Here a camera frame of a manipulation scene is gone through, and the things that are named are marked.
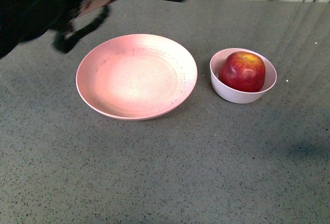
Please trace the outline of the person's hand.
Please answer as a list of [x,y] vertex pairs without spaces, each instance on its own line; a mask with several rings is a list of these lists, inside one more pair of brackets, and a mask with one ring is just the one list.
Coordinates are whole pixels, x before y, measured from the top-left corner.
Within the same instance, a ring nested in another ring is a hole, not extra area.
[[79,8],[77,17],[81,17],[89,12],[107,6],[115,0],[83,0]]

